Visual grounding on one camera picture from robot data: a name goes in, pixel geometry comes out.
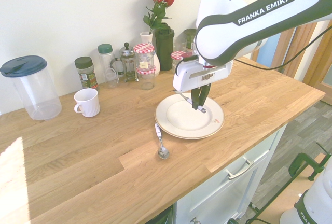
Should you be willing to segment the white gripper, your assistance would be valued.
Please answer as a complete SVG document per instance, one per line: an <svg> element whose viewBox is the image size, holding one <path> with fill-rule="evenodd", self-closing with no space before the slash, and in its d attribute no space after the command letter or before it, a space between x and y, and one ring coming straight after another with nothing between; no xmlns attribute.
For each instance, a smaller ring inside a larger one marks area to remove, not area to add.
<svg viewBox="0 0 332 224"><path fill-rule="evenodd" d="M204 68L197 61L182 62L174 74L173 87L179 92L191 90L192 108L197 110L209 95L211 85L208 84L227 78L232 66L233 61L213 68Z"/></svg>

